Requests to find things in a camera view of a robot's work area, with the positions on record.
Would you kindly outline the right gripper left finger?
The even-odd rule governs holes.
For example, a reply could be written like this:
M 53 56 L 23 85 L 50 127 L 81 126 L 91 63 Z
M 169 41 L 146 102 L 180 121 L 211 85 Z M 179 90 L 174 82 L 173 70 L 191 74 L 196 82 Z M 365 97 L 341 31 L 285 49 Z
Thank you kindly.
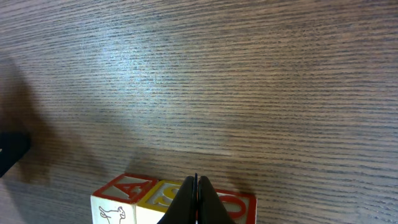
M 188 176 L 158 224 L 196 224 L 198 177 Z

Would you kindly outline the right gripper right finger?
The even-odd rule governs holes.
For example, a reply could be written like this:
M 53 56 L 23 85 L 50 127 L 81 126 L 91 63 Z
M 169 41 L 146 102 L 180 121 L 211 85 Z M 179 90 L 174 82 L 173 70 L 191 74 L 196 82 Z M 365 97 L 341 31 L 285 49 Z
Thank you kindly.
M 198 224 L 234 224 L 206 176 L 198 183 Z

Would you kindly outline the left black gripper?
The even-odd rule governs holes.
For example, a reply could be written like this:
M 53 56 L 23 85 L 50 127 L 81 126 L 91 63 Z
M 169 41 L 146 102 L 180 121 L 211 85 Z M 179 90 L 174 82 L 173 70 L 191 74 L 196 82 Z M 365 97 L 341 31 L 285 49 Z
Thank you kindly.
M 1 177 L 24 156 L 30 145 L 30 135 L 27 133 L 1 133 Z

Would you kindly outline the green edged block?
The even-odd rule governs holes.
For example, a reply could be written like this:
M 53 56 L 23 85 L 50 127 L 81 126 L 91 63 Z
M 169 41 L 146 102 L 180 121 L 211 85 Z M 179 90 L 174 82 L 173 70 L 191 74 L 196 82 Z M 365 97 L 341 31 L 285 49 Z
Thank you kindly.
M 158 180 L 123 173 L 90 196 L 93 224 L 133 224 L 137 222 L 137 203 Z
M 140 199 L 136 207 L 137 224 L 157 224 L 175 198 L 181 182 L 161 180 Z

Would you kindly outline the blue edged wooden block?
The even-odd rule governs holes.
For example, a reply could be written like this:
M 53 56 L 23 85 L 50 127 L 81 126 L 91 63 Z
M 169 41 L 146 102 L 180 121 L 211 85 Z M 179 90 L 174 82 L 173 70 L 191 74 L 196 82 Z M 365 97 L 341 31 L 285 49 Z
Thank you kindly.
M 257 223 L 257 198 L 255 195 L 220 189 L 216 189 L 216 193 L 228 215 L 236 224 Z

